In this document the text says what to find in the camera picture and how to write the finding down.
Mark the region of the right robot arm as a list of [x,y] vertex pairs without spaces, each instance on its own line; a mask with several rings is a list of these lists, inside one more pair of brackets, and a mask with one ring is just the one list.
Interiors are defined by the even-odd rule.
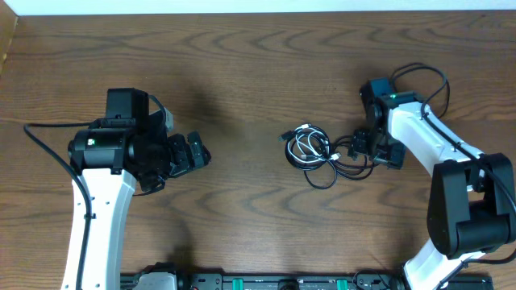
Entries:
[[391,278],[392,289],[469,289],[457,274],[515,240],[514,172],[502,153],[486,155],[434,115],[416,92],[399,93],[378,78],[360,88],[368,129],[357,131],[351,155],[402,167],[410,151],[431,176],[429,239]]

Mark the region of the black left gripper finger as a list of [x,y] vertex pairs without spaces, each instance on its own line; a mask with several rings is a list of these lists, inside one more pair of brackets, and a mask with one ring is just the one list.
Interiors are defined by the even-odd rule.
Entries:
[[192,131],[187,135],[189,143],[189,161],[192,168],[203,168],[209,164],[211,155],[204,146],[200,134],[197,131]]
[[184,135],[175,134],[168,138],[169,146],[172,152],[172,169],[171,177],[179,177],[193,170],[192,154],[189,144],[186,142]]

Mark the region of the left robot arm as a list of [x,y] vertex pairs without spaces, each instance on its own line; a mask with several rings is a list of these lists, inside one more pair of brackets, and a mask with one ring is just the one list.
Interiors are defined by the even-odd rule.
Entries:
[[138,89],[108,89],[106,114],[69,142],[73,224],[63,289],[118,289],[127,212],[136,189],[205,167],[210,153],[198,132],[174,134],[173,115]]

